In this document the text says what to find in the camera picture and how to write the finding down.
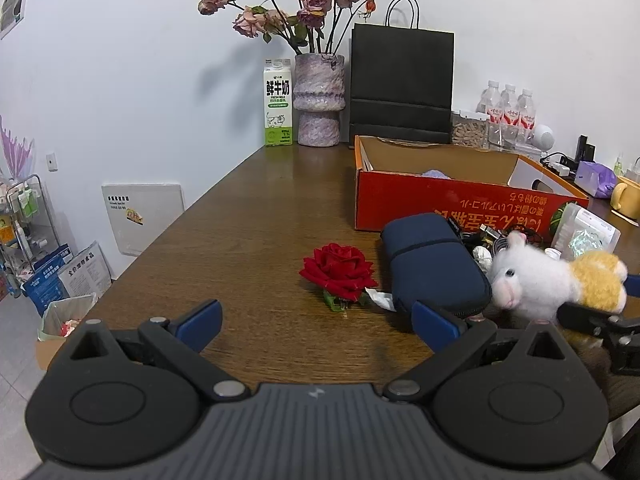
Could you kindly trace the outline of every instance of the white small speaker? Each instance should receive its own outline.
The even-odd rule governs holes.
[[[530,143],[543,152],[548,152],[556,142],[553,130],[544,124],[537,124],[533,128],[533,137]]]

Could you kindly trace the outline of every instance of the gray floor tile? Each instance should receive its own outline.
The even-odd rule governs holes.
[[[0,402],[2,402],[2,399],[4,399],[4,396],[10,389],[11,385],[6,380],[4,380],[4,377],[0,376]]]
[[[13,384],[14,389],[25,399],[29,400],[31,398],[31,394],[36,389],[36,386],[38,386],[44,377],[44,374],[45,371],[40,370],[36,359],[32,358],[15,380],[15,383]]]
[[[0,301],[0,375],[13,384],[35,356],[40,316],[29,298]]]
[[[14,389],[0,402],[0,480],[19,480],[40,464],[24,425],[26,405]]]

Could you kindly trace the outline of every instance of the white plush toy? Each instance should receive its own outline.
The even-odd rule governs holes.
[[[615,314],[624,309],[627,271],[613,254],[590,251],[569,263],[527,245],[522,233],[511,232],[508,241],[488,275],[495,306],[529,320],[553,322],[567,301]]]

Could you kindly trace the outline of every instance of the flower vase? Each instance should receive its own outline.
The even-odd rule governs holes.
[[[298,143],[335,146],[340,142],[339,112],[344,101],[344,56],[296,56],[293,107],[300,112]]]

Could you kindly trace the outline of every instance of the green and white milk carton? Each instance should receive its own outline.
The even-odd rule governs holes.
[[[293,143],[290,59],[264,61],[264,142],[267,146]]]

